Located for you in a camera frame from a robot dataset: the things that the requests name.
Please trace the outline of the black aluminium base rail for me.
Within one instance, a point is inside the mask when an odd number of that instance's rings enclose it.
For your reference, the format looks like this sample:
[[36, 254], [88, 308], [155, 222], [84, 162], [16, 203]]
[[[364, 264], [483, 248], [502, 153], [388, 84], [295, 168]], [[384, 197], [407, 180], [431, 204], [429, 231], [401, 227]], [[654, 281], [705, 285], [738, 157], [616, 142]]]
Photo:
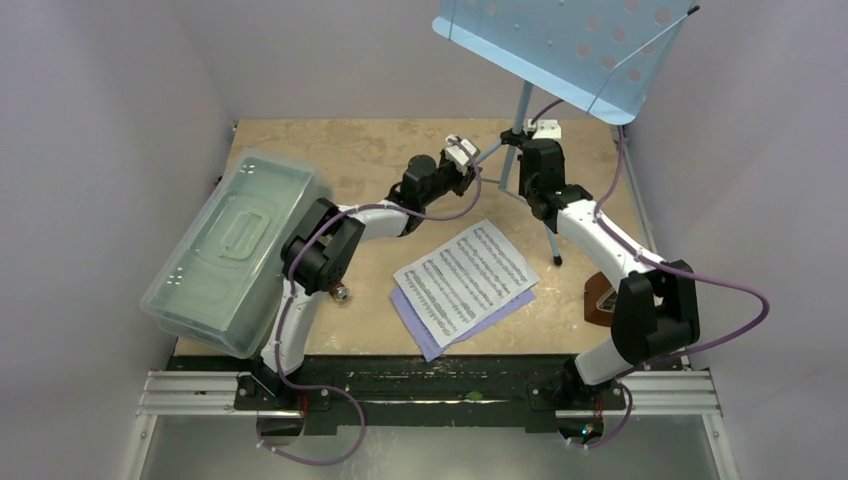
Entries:
[[588, 394], [561, 387], [562, 355], [310, 355], [291, 381], [244, 360], [175, 356], [151, 372], [138, 411], [256, 420], [264, 435], [333, 435], [341, 427], [521, 428], [591, 441], [623, 416], [719, 412], [710, 375], [672, 366]]

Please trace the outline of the white sheet music page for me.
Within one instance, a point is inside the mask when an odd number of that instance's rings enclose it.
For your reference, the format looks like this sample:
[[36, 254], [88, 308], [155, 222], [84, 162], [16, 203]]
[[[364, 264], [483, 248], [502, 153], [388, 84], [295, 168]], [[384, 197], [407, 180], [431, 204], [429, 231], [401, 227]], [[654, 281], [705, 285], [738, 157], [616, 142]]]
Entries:
[[525, 257], [488, 220], [399, 269], [394, 279], [440, 347], [539, 282]]

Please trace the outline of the light blue music stand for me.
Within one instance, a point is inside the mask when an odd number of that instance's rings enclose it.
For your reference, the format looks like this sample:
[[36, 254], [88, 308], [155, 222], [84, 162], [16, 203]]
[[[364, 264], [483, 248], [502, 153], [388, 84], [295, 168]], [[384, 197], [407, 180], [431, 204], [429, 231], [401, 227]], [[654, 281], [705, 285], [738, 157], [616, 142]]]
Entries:
[[526, 125], [535, 89], [617, 130], [640, 112], [694, 1], [442, 1], [435, 33], [519, 77], [513, 130]]

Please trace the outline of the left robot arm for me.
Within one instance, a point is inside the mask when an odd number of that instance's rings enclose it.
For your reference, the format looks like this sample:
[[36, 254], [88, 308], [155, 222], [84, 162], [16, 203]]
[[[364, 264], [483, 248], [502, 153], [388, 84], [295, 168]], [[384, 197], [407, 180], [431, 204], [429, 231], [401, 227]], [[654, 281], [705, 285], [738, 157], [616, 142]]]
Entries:
[[[310, 389], [298, 385], [290, 374], [305, 360], [318, 296], [340, 286], [359, 245], [376, 238], [407, 236], [426, 220], [450, 221], [468, 213], [481, 194], [479, 159], [478, 153], [452, 159], [446, 149], [438, 161], [417, 155], [384, 200], [341, 206], [321, 197], [307, 210], [280, 254], [283, 299], [261, 351], [262, 362], [271, 372], [261, 380], [259, 395], [272, 408], [287, 408], [297, 399], [298, 390]], [[461, 197], [471, 184], [476, 191], [464, 210], [447, 216], [427, 213], [435, 200], [450, 192]]]

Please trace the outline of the brown metronome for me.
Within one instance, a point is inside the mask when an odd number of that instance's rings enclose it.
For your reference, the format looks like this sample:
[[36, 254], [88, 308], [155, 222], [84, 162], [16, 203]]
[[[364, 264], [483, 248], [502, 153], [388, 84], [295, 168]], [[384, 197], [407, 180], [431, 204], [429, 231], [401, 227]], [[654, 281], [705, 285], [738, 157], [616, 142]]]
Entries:
[[584, 284], [584, 320], [592, 325], [610, 328], [616, 301], [616, 289], [603, 273], [595, 273]]

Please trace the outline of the brown capo clamp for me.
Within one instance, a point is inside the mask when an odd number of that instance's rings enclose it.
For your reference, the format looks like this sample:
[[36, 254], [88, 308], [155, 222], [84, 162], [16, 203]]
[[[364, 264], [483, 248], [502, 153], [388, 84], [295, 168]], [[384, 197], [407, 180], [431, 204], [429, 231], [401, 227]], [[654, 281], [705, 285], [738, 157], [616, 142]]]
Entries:
[[338, 283], [329, 290], [330, 296], [338, 303], [345, 303], [352, 297], [350, 289], [343, 283]]

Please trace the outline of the clear plastic storage bin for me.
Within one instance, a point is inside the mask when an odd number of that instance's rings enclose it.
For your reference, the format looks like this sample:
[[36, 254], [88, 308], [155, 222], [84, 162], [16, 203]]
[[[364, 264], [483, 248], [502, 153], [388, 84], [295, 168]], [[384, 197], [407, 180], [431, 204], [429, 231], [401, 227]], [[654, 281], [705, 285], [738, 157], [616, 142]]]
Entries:
[[143, 295], [165, 332], [236, 358], [255, 354], [279, 308], [280, 252], [318, 198], [332, 196], [311, 163], [247, 148]]

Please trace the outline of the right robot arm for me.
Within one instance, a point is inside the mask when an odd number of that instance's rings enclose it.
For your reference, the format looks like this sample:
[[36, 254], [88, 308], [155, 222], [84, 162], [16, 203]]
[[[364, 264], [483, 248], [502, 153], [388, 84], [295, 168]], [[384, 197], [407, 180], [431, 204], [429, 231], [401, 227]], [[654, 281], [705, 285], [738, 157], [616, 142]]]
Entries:
[[533, 216], [578, 246], [616, 293], [607, 339], [563, 367], [564, 399], [584, 407], [599, 396], [601, 385], [699, 339], [692, 269], [642, 249], [585, 188], [567, 183], [558, 141], [528, 139], [519, 150], [519, 194]]

